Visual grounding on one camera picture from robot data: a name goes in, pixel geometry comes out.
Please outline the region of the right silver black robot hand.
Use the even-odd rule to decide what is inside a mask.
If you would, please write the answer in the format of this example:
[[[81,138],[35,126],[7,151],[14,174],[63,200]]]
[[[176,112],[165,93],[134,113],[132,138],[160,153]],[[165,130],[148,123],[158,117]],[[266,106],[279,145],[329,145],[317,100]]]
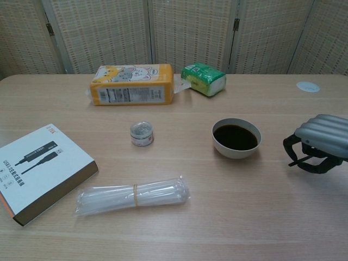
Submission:
[[[347,162],[347,119],[319,114],[303,123],[283,140],[293,160],[288,166],[314,174],[324,174]]]

